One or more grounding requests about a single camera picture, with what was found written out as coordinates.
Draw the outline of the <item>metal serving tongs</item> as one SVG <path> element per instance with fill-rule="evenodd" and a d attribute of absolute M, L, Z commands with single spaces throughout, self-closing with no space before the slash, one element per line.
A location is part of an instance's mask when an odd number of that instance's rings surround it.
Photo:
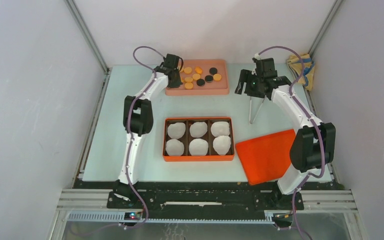
<path fill-rule="evenodd" d="M 257 100 L 259 100 L 258 107 L 254 107 L 254 103 Z M 258 98 L 258 99 L 255 99 L 252 96 L 249 97 L 248 123 L 250 125 L 252 125 L 255 122 L 255 120 L 257 119 L 265 100 L 266 100 L 266 97 Z"/>

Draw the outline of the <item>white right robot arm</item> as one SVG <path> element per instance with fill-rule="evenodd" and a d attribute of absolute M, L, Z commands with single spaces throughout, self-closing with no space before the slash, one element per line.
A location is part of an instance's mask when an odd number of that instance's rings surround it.
<path fill-rule="evenodd" d="M 270 196 L 275 208 L 284 209 L 291 195 L 310 177 L 324 176 L 326 165 L 333 161 L 336 128 L 311 113 L 297 96 L 293 83 L 278 75 L 273 58 L 253 57 L 252 61 L 254 70 L 240 71 L 235 93 L 272 101 L 288 117 L 295 133 L 289 150 L 290 165 Z"/>

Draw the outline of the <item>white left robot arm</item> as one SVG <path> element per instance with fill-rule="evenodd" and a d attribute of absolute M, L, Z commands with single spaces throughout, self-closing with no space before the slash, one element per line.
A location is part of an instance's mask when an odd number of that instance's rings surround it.
<path fill-rule="evenodd" d="M 126 148 L 114 195 L 125 208 L 133 208 L 138 202 L 134 184 L 138 181 L 135 165 L 145 136 L 154 125 L 152 98 L 166 88 L 181 86 L 180 69 L 184 60 L 168 53 L 163 62 L 152 68 L 152 74 L 145 86 L 135 95 L 124 99 L 123 126 L 126 130 Z"/>

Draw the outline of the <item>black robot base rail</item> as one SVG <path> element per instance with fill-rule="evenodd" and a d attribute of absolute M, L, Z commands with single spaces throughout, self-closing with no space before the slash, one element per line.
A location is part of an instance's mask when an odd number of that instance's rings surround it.
<path fill-rule="evenodd" d="M 140 182 L 130 200 L 115 195 L 113 182 L 78 181 L 62 191 L 58 208 L 87 219 L 133 222 L 264 223 L 298 213 L 346 213 L 356 209 L 350 190 L 336 181 L 308 182 L 295 197 L 282 196 L 275 182 Z"/>

